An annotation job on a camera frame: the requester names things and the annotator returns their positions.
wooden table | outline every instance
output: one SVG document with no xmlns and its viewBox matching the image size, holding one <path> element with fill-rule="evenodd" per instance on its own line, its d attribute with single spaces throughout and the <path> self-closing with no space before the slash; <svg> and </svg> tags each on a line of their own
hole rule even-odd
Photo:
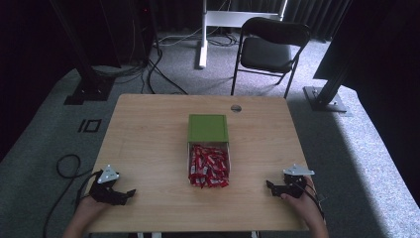
<svg viewBox="0 0 420 238">
<path fill-rule="evenodd" d="M 241 112 L 233 112 L 240 105 Z M 196 187 L 187 177 L 189 114 L 225 114 L 230 184 Z M 111 165 L 117 191 L 138 191 L 111 207 L 90 232 L 264 231 L 307 229 L 265 180 L 306 166 L 286 101 L 278 97 L 142 95 L 120 97 L 94 172 Z"/>
</svg>

chair leg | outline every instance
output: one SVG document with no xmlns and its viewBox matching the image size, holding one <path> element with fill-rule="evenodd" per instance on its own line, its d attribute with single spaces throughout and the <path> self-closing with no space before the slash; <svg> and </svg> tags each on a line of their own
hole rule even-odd
<svg viewBox="0 0 420 238">
<path fill-rule="evenodd" d="M 298 63 L 299 63 L 299 57 L 296 59 L 294 65 L 293 65 L 293 68 L 291 69 L 290 79 L 287 83 L 286 91 L 284 92 L 284 96 L 283 96 L 284 99 L 286 99 L 286 97 L 287 97 L 288 91 L 290 89 L 291 81 L 293 80 L 293 76 L 294 76 L 294 73 L 296 72 L 296 68 L 297 68 Z"/>
<path fill-rule="evenodd" d="M 294 67 L 292 72 L 291 72 L 290 79 L 287 83 L 286 91 L 284 92 L 284 96 L 283 96 L 284 99 L 287 97 L 288 91 L 290 89 L 291 81 L 293 80 L 295 70 L 296 70 L 296 67 Z"/>
<path fill-rule="evenodd" d="M 237 78 L 237 75 L 238 75 L 238 66 L 239 66 L 239 55 L 238 55 L 238 58 L 237 58 L 237 62 L 235 64 L 234 78 L 232 80 L 231 96 L 233 96 L 234 92 L 235 92 L 236 78 Z"/>
<path fill-rule="evenodd" d="M 284 73 L 281 77 L 280 80 L 275 84 L 275 85 L 279 85 L 281 83 L 281 81 L 284 79 L 284 77 L 286 76 L 286 73 Z"/>
<path fill-rule="evenodd" d="M 236 63 L 235 63 L 234 78 L 232 80 L 231 96 L 233 96 L 234 92 L 235 92 L 235 83 L 236 83 L 236 77 L 238 75 L 238 66 L 239 66 L 239 61 L 240 61 L 240 58 L 241 58 L 243 39 L 244 39 L 244 33 L 241 31 L 241 36 L 239 38 L 238 52 L 237 52 L 237 60 L 236 60 Z"/>
<path fill-rule="evenodd" d="M 231 96 L 233 96 L 234 92 L 235 92 L 235 83 L 236 83 L 237 73 L 238 73 L 238 70 L 235 68 L 235 73 L 234 73 L 234 77 L 233 77 L 233 80 L 232 80 Z"/>
</svg>

open box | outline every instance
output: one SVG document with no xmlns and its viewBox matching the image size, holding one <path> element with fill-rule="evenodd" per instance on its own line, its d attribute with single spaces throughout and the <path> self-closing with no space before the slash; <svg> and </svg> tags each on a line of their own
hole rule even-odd
<svg viewBox="0 0 420 238">
<path fill-rule="evenodd" d="M 189 115 L 187 148 L 191 184 L 201 187 L 229 184 L 231 162 L 226 115 Z"/>
</svg>

box lid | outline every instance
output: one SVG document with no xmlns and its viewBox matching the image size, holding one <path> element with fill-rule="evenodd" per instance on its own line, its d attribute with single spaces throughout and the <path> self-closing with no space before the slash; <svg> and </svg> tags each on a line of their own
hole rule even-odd
<svg viewBox="0 0 420 238">
<path fill-rule="evenodd" d="M 229 142 L 226 115 L 189 115 L 188 142 Z"/>
</svg>

dark curtain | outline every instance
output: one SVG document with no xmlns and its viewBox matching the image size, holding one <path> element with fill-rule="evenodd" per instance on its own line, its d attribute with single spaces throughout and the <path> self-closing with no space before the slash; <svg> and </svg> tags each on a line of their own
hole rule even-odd
<svg viewBox="0 0 420 238">
<path fill-rule="evenodd" d="M 0 3 L 0 162 L 73 68 L 49 1 Z"/>
<path fill-rule="evenodd" d="M 358 93 L 418 204 L 419 23 L 417 0 L 354 0 L 315 73 Z"/>
</svg>

